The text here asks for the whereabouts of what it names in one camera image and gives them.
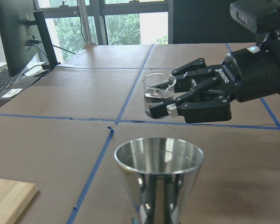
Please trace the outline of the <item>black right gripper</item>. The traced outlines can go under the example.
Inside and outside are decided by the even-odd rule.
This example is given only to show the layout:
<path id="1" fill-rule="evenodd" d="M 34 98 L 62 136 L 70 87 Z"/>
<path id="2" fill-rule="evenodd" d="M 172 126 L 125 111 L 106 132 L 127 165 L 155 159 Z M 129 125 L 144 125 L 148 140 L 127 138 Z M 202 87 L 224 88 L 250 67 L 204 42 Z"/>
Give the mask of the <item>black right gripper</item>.
<path id="1" fill-rule="evenodd" d="M 228 121 L 230 100 L 246 102 L 280 93 L 280 48 L 244 48 L 227 54 L 221 65 L 208 66 L 198 58 L 174 69 L 172 75 L 174 92 L 187 92 L 150 106 L 153 119 L 182 116 L 186 123 Z"/>

